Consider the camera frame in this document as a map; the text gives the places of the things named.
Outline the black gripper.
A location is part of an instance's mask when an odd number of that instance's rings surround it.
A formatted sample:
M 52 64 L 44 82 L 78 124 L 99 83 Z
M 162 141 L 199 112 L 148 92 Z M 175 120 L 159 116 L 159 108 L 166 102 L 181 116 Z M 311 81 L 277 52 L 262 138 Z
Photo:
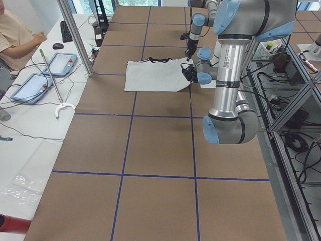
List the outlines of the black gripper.
M 188 82 L 198 82 L 197 71 L 193 64 L 181 64 L 182 74 Z
M 185 56 L 189 61 L 191 57 L 194 55 L 196 48 L 198 46 L 200 34 L 194 34 L 192 32 L 183 33 L 180 36 L 180 40 L 188 40 L 187 42 L 187 49 L 185 51 Z

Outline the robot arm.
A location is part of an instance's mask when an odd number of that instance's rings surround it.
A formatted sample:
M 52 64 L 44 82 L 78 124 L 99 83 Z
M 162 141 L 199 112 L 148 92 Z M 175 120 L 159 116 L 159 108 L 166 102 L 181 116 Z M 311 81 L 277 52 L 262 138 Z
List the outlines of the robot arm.
M 188 6 L 190 7 L 190 30 L 180 36 L 181 40 L 187 40 L 187 49 L 185 51 L 185 56 L 187 59 L 191 57 L 196 52 L 199 39 L 201 38 L 202 28 L 213 27 L 216 13 L 218 11 L 221 1 L 188 1 Z M 200 12 L 192 13 L 192 8 L 202 8 L 208 11 L 207 14 L 202 14 Z
M 297 1 L 189 1 L 189 6 L 208 11 L 191 18 L 185 55 L 197 55 L 198 60 L 183 70 L 190 82 L 216 83 L 213 107 L 203 117 L 204 137 L 211 144 L 246 143 L 258 130 L 258 117 L 239 90 L 241 74 L 252 57 L 249 49 L 254 43 L 289 36 Z M 210 62 L 210 49 L 197 47 L 204 26 L 213 27 L 220 43 L 218 66 Z

